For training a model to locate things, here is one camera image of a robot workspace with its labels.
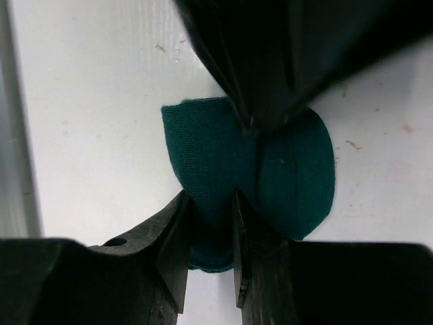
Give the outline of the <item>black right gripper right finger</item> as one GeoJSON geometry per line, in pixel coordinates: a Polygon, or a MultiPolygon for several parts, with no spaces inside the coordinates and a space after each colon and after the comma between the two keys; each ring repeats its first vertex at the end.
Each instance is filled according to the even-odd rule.
{"type": "Polygon", "coordinates": [[[232,197],[236,305],[244,324],[431,324],[432,251],[421,244],[283,238],[232,197]]]}

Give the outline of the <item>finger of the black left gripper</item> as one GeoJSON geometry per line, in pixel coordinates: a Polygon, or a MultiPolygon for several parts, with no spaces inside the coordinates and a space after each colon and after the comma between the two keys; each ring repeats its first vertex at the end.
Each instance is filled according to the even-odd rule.
{"type": "Polygon", "coordinates": [[[246,134],[257,134],[254,119],[246,110],[235,68],[221,23],[232,1],[175,1],[196,55],[226,93],[233,111],[246,134]]]}
{"type": "Polygon", "coordinates": [[[258,132],[432,32],[431,1],[220,1],[216,13],[236,110],[258,132]]]}

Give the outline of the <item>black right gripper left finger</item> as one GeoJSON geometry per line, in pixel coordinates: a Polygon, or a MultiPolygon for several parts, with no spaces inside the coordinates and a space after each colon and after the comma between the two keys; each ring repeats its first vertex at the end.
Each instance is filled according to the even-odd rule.
{"type": "Polygon", "coordinates": [[[191,200],[101,246],[66,239],[1,241],[2,324],[175,324],[189,267],[191,200]]]}

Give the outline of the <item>dark green sock bear motif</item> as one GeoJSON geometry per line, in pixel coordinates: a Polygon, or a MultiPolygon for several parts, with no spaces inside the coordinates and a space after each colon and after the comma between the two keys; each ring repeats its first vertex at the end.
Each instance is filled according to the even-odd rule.
{"type": "Polygon", "coordinates": [[[313,110],[263,137],[242,131],[225,97],[183,100],[163,106],[161,114],[170,163],[196,208],[191,269],[231,269],[229,203],[236,190],[292,240],[304,239],[329,215],[336,187],[334,149],[313,110]]]}

